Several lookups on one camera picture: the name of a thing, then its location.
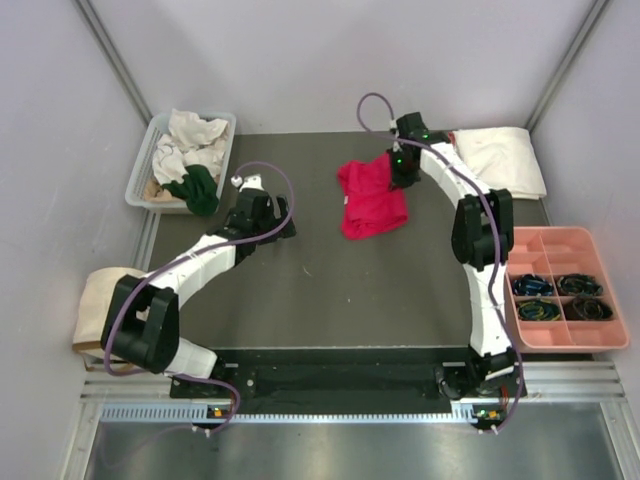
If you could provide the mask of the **red t-shirt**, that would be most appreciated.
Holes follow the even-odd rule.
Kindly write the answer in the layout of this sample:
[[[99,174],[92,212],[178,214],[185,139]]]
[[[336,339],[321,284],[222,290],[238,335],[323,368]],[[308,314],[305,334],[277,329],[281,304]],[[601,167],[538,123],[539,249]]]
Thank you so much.
[[[341,231],[349,240],[363,240],[404,226],[409,211],[404,192],[391,187],[388,153],[365,163],[342,165],[337,179],[344,195]]]

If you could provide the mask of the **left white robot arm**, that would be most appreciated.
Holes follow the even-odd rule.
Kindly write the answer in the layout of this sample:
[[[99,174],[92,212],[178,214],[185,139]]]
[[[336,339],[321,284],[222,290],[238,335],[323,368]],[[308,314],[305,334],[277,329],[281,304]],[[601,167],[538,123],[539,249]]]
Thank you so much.
[[[259,245],[296,235],[284,195],[258,188],[241,191],[224,224],[203,234],[166,265],[117,280],[100,340],[104,366],[116,376],[148,371],[192,379],[205,396],[226,387],[217,355],[181,337],[180,310],[211,280],[238,266]]]

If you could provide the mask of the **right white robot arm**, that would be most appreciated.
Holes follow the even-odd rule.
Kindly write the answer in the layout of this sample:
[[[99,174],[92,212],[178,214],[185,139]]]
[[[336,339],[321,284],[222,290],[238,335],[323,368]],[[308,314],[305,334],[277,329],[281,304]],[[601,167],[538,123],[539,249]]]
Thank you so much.
[[[394,135],[388,150],[391,186],[408,188],[425,174],[455,207],[451,248],[468,281],[472,327],[465,367],[438,367],[436,382],[452,399],[470,391],[490,395],[516,366],[499,286],[514,245],[512,195],[480,180],[459,157],[450,139],[428,130],[420,113],[392,118],[390,133]]]

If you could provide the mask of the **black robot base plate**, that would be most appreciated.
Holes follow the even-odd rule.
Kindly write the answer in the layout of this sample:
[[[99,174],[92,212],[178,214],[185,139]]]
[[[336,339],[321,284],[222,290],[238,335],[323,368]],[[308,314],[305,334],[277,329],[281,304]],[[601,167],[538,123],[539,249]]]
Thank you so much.
[[[438,367],[462,370],[467,347],[227,348],[213,378],[240,394],[240,413],[444,413],[453,400],[526,392],[517,372],[495,387],[444,395]]]

